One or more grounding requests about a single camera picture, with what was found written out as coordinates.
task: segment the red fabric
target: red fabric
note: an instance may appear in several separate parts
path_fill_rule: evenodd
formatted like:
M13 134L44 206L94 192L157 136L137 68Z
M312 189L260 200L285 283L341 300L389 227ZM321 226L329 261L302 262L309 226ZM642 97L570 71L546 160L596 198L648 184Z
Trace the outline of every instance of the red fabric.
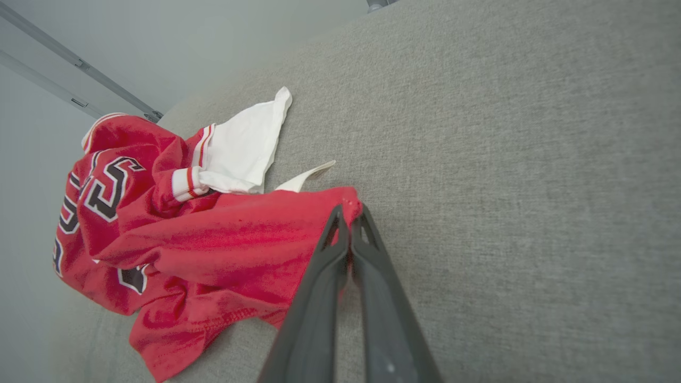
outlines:
M100 119L57 228L55 271L110 311L140 311L130 344L158 382L238 320L279 327L331 210L343 204L346 222L361 213L351 187L180 202L172 174L188 168L191 184L202 134L184 141L139 117Z

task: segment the white wall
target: white wall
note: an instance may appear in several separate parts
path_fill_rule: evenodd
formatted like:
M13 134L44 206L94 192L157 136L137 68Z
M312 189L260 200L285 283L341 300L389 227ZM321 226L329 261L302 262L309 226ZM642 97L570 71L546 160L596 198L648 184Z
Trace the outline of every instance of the white wall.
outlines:
M77 292L54 273L52 246L94 120L0 65L0 382L53 381L50 319Z
M104 114L123 112L144 116L141 110L91 77L86 76L77 67L35 41L4 18L0 18L0 50L42 76L49 78L78 99L95 106Z
M3 1L161 112L368 10L366 0Z

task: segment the gray upholstery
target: gray upholstery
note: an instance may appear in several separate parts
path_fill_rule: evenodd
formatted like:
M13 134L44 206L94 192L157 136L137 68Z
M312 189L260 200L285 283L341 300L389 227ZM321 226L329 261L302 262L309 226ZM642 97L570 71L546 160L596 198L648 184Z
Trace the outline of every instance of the gray upholstery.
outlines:
M676 0L403 0L160 125L187 137L289 87L268 189L338 161L306 189L357 187L448 382L678 381L679 20ZM131 318L92 315L123 323L97 335L117 362L88 350L103 377L150 381ZM339 322L338 381L360 382L354 288ZM241 322L172 381L254 382L274 335Z

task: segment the fabric surface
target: fabric surface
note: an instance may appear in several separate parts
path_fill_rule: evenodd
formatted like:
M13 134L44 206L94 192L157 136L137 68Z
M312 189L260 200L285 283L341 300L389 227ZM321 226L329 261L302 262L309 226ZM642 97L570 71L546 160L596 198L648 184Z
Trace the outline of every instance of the fabric surface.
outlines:
M264 192L265 172L274 162L279 130L292 101L291 92L283 87L273 101L253 105L217 125L200 181L222 193Z
M402 0L160 125L186 137L287 85L266 183L338 161L306 189L357 187L447 382L678 381L680 7ZM91 346L129 319L77 308L98 325L59 318L67 381L145 381ZM339 324L337 380L361 382L355 288ZM172 381L254 382L274 333L240 322Z
M227 162L204 158L210 132L221 129L211 124L184 141L141 117L108 115L67 176L54 271L105 309L138 312L130 345L157 382L239 320L280 327L331 211L342 204L349 223L362 210L352 187L195 189L200 166Z

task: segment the black number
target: black number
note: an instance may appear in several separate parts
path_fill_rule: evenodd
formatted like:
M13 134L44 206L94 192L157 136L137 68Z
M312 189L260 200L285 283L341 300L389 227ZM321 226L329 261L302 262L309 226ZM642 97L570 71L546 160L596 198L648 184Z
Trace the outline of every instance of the black number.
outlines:
M62 254L61 243L58 239L54 239L54 249L52 250L52 261L54 262L54 271L57 275L61 277L61 254Z
M106 186L100 180L94 179L93 186L90 188L90 192L86 199L85 206L104 218L107 222L113 222L118 217L116 214L116 207L118 207L121 199L123 199L125 184L128 179L128 171L123 168L123 165L125 164L130 164L128 168L134 172L144 170L136 159L118 157L104 168L104 174L113 182L111 196L109 198L104 198Z
M75 174L69 174L69 182L73 185L76 190L80 191L80 179Z
M135 290L139 295L142 295L146 288L146 274L144 274L146 265L137 266L130 270L118 270L118 282L132 290Z
M64 234L72 234L78 230L78 214L76 214L76 204L70 198L64 196L64 203L62 204L64 210L67 211L68 216L59 215L59 228Z

